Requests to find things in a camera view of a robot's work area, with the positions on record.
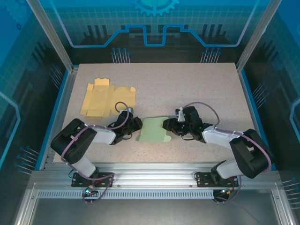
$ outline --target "speckled tabletop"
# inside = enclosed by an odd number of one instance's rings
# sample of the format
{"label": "speckled tabletop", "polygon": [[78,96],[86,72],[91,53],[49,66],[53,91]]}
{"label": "speckled tabletop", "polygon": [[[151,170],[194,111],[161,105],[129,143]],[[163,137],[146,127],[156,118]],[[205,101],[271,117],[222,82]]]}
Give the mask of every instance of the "speckled tabletop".
{"label": "speckled tabletop", "polygon": [[[219,114],[219,128],[245,131],[253,128],[250,112],[233,63],[141,63],[80,64],[64,120],[65,127],[74,118],[87,124],[108,125],[117,117],[88,119],[80,109],[88,83],[109,78],[110,84],[136,88],[135,116],[139,118],[174,116],[174,110],[194,101],[211,105]],[[214,113],[195,105],[203,122],[215,124]],[[217,162],[233,158],[230,149],[197,141],[184,141],[171,134],[170,142],[130,140],[111,146],[92,143],[86,155],[100,162]],[[54,162],[61,162],[56,154]]]}

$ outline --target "enclosure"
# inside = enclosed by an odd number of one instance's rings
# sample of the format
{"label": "enclosure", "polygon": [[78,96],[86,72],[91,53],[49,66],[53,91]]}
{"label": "enclosure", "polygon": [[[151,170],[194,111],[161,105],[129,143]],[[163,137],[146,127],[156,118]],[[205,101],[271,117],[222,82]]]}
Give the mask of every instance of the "enclosure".
{"label": "enclosure", "polygon": [[[0,0],[1,224],[298,224],[299,9],[296,0]],[[116,121],[80,113],[97,78],[133,87],[142,120],[211,105],[220,128],[258,132],[272,171],[242,176],[235,201],[217,205],[223,188],[198,187],[194,173],[233,159],[230,149],[170,134],[139,142],[134,132],[89,146],[115,177],[86,206],[50,143],[74,118]]]}

